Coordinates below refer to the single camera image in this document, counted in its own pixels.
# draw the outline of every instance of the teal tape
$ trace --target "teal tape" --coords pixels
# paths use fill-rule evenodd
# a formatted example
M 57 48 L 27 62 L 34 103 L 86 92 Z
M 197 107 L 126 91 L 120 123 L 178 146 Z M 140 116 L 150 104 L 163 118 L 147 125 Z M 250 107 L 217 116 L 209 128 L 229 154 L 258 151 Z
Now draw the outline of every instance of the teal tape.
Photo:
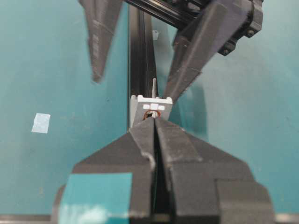
M 72 174 L 60 203 L 59 224 L 129 224 L 131 173 Z

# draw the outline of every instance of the teal table surface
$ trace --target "teal table surface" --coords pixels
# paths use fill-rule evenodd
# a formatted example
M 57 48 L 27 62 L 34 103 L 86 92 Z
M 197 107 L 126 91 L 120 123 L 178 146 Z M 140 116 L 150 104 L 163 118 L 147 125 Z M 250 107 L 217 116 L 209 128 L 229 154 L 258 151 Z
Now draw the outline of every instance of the teal table surface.
M 94 84 L 77 0 L 0 1 L 0 214 L 50 214 L 73 165 L 126 132 L 127 8 Z
M 170 120 L 233 154 L 265 185 L 276 212 L 299 212 L 299 1 L 265 0 L 263 29 L 219 54 L 179 99 Z M 153 19 L 158 88 L 176 30 Z

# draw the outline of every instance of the screw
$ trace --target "screw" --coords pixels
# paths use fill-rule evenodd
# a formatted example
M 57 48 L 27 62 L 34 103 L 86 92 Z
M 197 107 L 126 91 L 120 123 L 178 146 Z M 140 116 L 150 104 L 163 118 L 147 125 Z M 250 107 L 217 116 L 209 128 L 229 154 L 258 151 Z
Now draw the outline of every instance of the screw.
M 248 30 L 247 35 L 252 37 L 254 35 L 254 31 L 253 30 Z

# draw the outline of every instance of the piece of tape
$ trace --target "piece of tape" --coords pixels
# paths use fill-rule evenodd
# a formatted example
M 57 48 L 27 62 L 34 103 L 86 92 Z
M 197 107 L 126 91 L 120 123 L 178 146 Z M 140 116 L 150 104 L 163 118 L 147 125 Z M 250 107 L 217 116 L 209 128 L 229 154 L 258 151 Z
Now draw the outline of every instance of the piece of tape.
M 31 132 L 47 134 L 49 129 L 50 116 L 51 115 L 45 113 L 36 113 Z

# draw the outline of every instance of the small white object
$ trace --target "small white object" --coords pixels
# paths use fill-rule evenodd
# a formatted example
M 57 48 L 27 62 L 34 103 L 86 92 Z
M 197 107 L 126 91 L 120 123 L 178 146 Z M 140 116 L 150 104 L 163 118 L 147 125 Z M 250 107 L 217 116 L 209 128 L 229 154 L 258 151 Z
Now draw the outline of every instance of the small white object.
M 150 104 L 151 110 L 158 110 L 159 104 Z
M 143 121 L 144 116 L 148 110 L 152 110 L 153 116 L 158 115 L 165 120 L 168 120 L 172 109 L 172 99 L 170 97 L 166 99 L 156 98 L 145 98 L 142 95 L 136 97 L 131 96 L 130 101 L 130 126 L 138 124 Z
M 50 116 L 51 115 L 45 113 L 36 113 L 31 132 L 47 134 Z
M 160 106 L 158 107 L 158 110 L 160 110 L 160 111 L 165 111 L 165 106 L 160 105 Z
M 159 38 L 159 32 L 157 30 L 153 30 L 153 40 L 156 41 Z
M 143 108 L 144 108 L 145 110 L 148 110 L 148 109 L 150 108 L 150 105 L 148 105 L 148 104 L 144 104 L 144 105 L 143 105 Z

